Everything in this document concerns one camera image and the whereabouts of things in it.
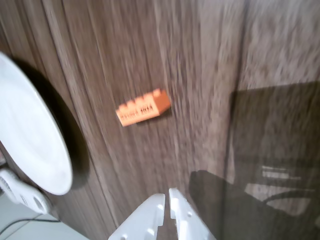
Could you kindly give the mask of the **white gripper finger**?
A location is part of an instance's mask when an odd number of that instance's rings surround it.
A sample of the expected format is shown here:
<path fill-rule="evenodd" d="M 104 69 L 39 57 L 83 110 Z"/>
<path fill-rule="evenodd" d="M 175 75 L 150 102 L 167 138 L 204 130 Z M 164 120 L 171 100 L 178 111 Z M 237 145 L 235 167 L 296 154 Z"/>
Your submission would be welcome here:
<path fill-rule="evenodd" d="M 166 196 L 156 193 L 146 199 L 113 232 L 110 240 L 156 240 L 164 223 Z"/>
<path fill-rule="evenodd" d="M 206 224 L 177 188 L 169 189 L 170 217 L 175 220 L 179 240 L 215 240 Z"/>

